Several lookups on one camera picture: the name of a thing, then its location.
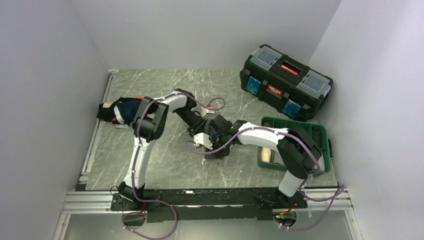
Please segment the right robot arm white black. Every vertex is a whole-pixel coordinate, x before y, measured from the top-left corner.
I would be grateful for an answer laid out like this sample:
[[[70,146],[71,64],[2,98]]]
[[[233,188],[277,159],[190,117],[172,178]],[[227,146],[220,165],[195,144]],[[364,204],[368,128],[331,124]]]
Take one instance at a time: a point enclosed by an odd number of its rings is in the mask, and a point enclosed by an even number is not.
[[[295,201],[295,193],[313,174],[325,169],[319,163],[323,151],[299,124],[289,128],[272,128],[245,120],[232,123],[221,115],[209,123],[215,134],[210,136],[212,153],[226,156],[231,145],[253,145],[278,152],[286,173],[275,194],[276,203],[287,208]]]

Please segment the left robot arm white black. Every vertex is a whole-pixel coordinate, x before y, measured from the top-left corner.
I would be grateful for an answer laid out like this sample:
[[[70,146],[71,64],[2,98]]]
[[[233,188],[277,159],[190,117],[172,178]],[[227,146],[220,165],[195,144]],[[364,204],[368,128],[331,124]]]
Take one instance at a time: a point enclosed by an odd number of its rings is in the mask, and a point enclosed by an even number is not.
[[[145,97],[141,101],[133,120],[134,146],[129,169],[118,186],[118,193],[129,209],[137,210],[144,203],[148,162],[156,141],[164,133],[168,114],[177,114],[193,136],[203,132],[206,124],[206,119],[192,110],[199,105],[192,93],[179,88],[165,96]]]

